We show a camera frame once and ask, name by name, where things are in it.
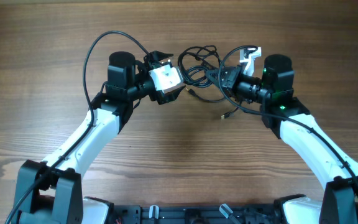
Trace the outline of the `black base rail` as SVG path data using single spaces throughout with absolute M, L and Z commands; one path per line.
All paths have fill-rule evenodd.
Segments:
M 284 223 L 280 209 L 272 204 L 244 206 L 159 207 L 116 205 L 107 217 L 112 224 L 192 224 L 192 223 Z

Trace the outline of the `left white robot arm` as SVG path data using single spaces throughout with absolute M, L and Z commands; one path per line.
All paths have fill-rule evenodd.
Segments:
M 128 122 L 134 102 L 162 105 L 182 91 L 170 54 L 153 51 L 138 61 L 129 52 L 109 56 L 108 79 L 73 134 L 40 162 L 25 161 L 17 176 L 7 223 L 117 223 L 114 204 L 82 194 L 82 179 L 107 143 Z

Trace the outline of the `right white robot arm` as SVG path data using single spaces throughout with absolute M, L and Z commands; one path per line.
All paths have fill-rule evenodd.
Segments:
M 274 202 L 275 223 L 358 223 L 358 162 L 319 127 L 309 109 L 293 95 L 291 59 L 274 54 L 264 60 L 262 77 L 253 77 L 255 55 L 236 67 L 213 68 L 206 76 L 226 98 L 260 104 L 264 125 L 294 149 L 324 189 L 321 201 L 291 195 Z

